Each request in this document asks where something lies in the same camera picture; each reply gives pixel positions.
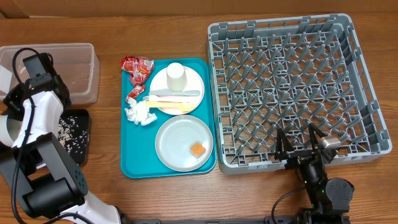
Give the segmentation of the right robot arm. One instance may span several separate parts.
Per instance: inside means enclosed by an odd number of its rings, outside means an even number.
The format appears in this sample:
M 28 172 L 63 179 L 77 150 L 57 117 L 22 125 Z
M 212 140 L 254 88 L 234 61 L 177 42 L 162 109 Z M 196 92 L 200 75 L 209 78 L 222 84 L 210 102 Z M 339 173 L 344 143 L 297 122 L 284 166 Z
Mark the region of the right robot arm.
M 353 199 L 354 185 L 342 178 L 328 178 L 325 166 L 338 154 L 341 141 L 328 136 L 314 124 L 308 125 L 311 149 L 295 151 L 282 129 L 277 130 L 275 158 L 286 161 L 285 169 L 293 169 L 303 187 L 292 190 L 279 198 L 272 207 L 271 220 L 279 223 L 275 216 L 276 206 L 286 197 L 305 190 L 311 207 L 301 208 L 284 223 L 349 223 L 349 204 Z

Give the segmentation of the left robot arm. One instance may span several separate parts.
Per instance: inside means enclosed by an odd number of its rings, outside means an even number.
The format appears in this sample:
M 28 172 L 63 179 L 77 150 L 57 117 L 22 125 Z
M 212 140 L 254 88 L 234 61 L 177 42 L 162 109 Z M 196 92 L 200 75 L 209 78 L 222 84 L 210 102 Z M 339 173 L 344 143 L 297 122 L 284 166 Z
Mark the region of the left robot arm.
M 108 205 L 88 190 L 79 165 L 58 141 L 58 124 L 70 105 L 69 91 L 60 75 L 36 73 L 18 85 L 23 93 L 23 117 L 16 140 L 1 155 L 1 175 L 17 206 L 30 217 L 49 223 L 129 223 L 118 207 Z

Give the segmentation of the small grey bowl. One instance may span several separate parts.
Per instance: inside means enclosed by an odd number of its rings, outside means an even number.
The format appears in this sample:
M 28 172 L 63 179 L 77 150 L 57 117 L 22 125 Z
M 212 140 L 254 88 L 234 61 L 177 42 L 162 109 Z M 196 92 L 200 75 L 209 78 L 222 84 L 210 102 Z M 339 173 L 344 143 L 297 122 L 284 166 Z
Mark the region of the small grey bowl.
M 14 141 L 19 135 L 21 124 L 21 121 L 12 119 L 8 115 L 1 115 L 1 143 L 3 143 L 5 146 L 12 147 Z

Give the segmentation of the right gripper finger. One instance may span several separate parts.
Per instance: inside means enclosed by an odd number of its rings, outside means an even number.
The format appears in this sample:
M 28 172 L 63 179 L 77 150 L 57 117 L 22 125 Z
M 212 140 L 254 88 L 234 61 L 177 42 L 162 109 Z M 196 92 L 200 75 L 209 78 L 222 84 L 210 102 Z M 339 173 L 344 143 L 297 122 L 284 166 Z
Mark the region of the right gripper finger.
M 316 149 L 318 147 L 318 137 L 326 137 L 326 134 L 322 132 L 318 127 L 316 127 L 313 123 L 310 123 L 308 125 L 308 132 L 310 135 L 312 149 Z
M 281 128 L 277 130 L 277 142 L 274 158 L 284 160 L 289 158 L 289 154 L 294 152 L 293 146 Z

